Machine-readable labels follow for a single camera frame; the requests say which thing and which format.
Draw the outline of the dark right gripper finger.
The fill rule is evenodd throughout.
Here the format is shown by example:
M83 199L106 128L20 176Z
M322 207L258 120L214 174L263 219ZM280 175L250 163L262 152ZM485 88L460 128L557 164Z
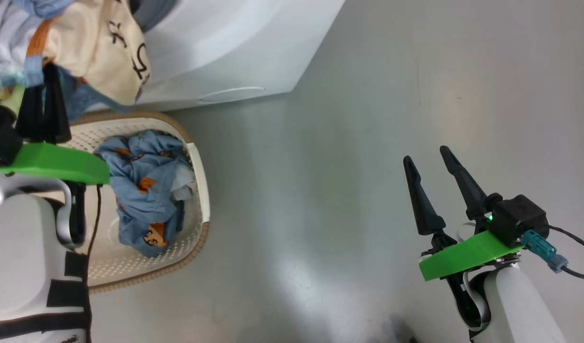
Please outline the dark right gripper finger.
M468 219L473 220L477 217L483 217L487 213L485 206L487 195L448 146L440 146L440 154L447 171L456 180L466 204L466 216Z
M429 201L421 185L421 176L410 156L404 157L403 167L418 234L429 236L443 233L446 224Z

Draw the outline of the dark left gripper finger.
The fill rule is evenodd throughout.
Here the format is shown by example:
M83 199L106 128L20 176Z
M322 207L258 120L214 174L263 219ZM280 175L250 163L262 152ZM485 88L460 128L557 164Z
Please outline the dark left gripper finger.
M24 90L15 130L27 142L45 141L42 130L45 89L46 80L42 84L27 87Z
M54 64L46 65L44 77L44 141L52 144L66 143L71 139L71 132L57 67Z

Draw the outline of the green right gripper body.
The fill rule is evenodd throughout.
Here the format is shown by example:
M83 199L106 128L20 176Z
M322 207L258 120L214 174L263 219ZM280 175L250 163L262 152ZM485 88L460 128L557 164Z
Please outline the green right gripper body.
M482 232L423 258L419 263L419 268L423 279L429 282L468 271L518 252L521 248L521 246L508 247L492 232Z

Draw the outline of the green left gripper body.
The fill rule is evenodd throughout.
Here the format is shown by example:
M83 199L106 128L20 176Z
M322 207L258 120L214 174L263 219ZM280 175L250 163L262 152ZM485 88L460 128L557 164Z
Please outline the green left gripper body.
M0 174L11 173L85 185L111 182L109 166L98 156L45 142L23 145L11 165L0 166Z

